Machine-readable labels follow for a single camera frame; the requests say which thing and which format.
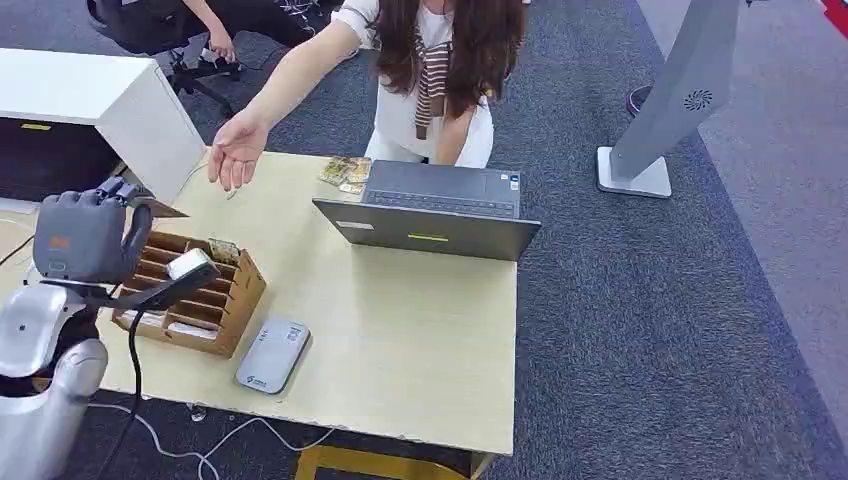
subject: laptop keyboard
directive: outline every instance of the laptop keyboard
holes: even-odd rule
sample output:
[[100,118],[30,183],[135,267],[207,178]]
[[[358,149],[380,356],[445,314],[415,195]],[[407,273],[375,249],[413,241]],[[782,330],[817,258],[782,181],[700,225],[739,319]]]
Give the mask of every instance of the laptop keyboard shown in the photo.
[[415,208],[437,212],[454,212],[487,217],[515,217],[515,205],[505,202],[484,202],[464,198],[435,197],[411,193],[370,191],[367,203],[387,207]]

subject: speaker grille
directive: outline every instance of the speaker grille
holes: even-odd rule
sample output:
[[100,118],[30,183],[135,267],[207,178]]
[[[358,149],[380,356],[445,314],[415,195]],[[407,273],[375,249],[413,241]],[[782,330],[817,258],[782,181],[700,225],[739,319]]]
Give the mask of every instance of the speaker grille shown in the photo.
[[683,100],[683,108],[690,112],[698,112],[709,107],[713,103],[713,92],[706,89],[692,91]]

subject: office chair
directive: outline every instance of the office chair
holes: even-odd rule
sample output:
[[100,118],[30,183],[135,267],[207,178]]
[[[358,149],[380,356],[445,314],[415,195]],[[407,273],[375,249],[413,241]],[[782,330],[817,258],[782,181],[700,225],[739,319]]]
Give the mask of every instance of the office chair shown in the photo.
[[145,8],[143,0],[122,3],[122,0],[86,0],[94,29],[130,53],[153,56],[167,52],[173,72],[167,78],[174,92],[179,95],[185,90],[193,94],[196,90],[218,103],[221,113],[231,118],[235,111],[229,100],[198,79],[223,74],[238,81],[240,65],[219,59],[212,65],[201,62],[197,68],[189,68],[183,61],[185,53],[178,51],[189,44],[190,37],[184,34],[185,14],[158,18]]

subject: laptop lid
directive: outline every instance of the laptop lid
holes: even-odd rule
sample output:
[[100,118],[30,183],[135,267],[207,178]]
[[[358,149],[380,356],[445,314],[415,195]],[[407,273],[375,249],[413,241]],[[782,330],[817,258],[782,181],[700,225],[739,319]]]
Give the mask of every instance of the laptop lid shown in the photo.
[[312,199],[353,244],[518,261],[541,223]]

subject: yellow label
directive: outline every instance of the yellow label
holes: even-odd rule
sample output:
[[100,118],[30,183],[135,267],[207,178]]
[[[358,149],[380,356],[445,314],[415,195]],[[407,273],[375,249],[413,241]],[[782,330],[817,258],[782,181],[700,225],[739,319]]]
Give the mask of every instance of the yellow label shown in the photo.
[[39,125],[37,123],[24,123],[21,125],[21,128],[26,128],[27,130],[41,130],[43,132],[46,132],[47,130],[50,130],[53,127],[51,127],[50,125]]
[[410,233],[407,237],[413,240],[430,240],[431,242],[447,242],[447,237],[437,237],[433,235],[419,235],[417,233]]

